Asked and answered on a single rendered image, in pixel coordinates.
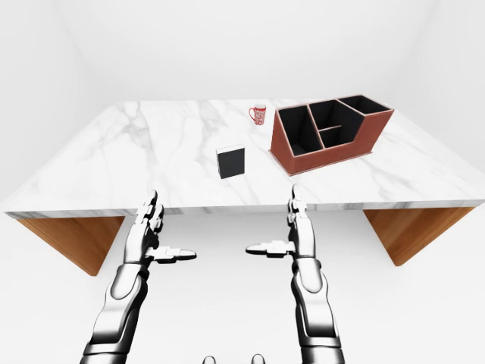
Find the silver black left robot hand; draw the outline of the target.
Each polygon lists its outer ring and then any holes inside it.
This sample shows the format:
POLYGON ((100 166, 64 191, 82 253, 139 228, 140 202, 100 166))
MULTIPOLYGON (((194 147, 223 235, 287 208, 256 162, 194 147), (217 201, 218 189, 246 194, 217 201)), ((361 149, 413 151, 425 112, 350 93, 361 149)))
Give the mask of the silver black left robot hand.
POLYGON ((141 264, 148 268, 153 261, 171 264, 197 257, 192 250, 160 246, 158 234, 164 226, 164 206, 157 199, 157 191, 151 190, 138 209, 125 244, 124 263, 141 264))

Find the black book with white pages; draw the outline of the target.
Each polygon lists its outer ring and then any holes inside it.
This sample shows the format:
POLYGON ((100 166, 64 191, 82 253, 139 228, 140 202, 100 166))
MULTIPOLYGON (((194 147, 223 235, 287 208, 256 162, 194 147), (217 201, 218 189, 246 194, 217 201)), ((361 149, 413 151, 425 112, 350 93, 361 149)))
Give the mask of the black book with white pages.
POLYGON ((217 166, 221 179, 245 173, 245 147, 235 145, 216 150, 217 166))

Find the red and white patterned mug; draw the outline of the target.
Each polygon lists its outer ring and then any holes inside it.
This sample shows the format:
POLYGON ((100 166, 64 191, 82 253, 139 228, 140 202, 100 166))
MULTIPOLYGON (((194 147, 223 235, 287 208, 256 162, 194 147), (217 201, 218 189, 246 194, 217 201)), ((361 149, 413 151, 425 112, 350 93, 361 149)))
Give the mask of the red and white patterned mug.
POLYGON ((266 105, 257 103, 249 109, 249 117, 254 121, 255 125, 263 125, 266 115, 266 105))

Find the red-brown desk caddy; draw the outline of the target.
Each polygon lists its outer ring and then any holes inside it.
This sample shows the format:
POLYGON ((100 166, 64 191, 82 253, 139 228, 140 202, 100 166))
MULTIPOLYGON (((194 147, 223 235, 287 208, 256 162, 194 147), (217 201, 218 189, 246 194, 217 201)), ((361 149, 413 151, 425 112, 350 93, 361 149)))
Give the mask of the red-brown desk caddy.
POLYGON ((363 95, 279 108, 270 153, 288 175, 367 155, 393 112, 363 95))

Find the wooden table leg panel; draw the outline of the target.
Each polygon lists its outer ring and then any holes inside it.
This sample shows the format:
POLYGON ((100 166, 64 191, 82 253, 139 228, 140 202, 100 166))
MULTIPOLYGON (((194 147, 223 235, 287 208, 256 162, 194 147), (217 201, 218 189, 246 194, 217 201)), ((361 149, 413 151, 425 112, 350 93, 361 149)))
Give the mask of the wooden table leg panel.
POLYGON ((123 221, 123 216, 19 220, 91 276, 99 273, 123 221))
POLYGON ((366 209, 364 214, 394 265, 401 266, 472 210, 366 209))

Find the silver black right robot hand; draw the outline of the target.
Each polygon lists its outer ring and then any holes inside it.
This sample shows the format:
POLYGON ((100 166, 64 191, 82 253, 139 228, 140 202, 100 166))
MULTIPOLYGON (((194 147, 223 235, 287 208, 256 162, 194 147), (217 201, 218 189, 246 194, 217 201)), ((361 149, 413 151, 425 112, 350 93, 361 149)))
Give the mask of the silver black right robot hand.
POLYGON ((292 255, 296 259, 316 256, 314 229, 307 215, 307 204, 298 184, 292 187, 292 197, 287 205, 288 242, 272 240, 248 246, 246 252, 252 255, 264 255, 269 258, 283 258, 292 255))

